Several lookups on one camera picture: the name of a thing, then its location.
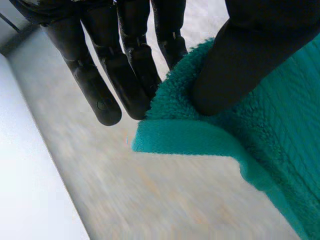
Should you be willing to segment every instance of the robotic hand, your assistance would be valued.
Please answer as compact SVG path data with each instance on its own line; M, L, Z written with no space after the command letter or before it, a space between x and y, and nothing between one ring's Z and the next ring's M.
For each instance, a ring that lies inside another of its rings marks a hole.
M150 0L10 0L41 26L60 51L100 123L117 124L122 111L89 53L83 23L129 116L142 120L161 83L147 44ZM158 45L172 69L187 53L180 29L186 0L152 0ZM120 46L120 35L124 46Z
M191 91L198 112L228 109L320 33L320 0L225 0L218 32Z

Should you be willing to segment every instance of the towel fold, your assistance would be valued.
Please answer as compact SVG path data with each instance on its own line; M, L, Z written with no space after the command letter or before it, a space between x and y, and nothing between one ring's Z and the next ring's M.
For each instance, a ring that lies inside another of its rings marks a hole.
M320 240L320 36L234 107L206 117L189 93L213 42L199 44L168 73L132 149L233 157L301 239Z

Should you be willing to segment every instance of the gray floor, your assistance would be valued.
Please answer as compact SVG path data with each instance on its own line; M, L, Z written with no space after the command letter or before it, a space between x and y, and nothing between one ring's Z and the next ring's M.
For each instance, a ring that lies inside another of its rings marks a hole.
M189 0L182 29L187 46L214 36L226 19L224 0ZM147 36L164 79L168 69L152 16ZM99 124L42 32L10 61L92 240L299 239L266 196L241 178L235 160L133 153L137 122L124 114L117 126Z

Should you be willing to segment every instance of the teal microfiber cloth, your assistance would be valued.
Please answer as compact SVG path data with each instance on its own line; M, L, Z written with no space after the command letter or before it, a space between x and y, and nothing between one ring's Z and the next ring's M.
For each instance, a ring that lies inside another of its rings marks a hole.
M235 106L207 117L194 109L190 89L213 42L193 48L168 73L132 149L233 157L301 239L320 240L320 36Z

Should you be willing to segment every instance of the white wall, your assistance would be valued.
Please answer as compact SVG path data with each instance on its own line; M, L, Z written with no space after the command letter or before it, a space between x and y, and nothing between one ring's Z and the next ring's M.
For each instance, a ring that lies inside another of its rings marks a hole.
M2 55L0 239L89 239L10 66Z

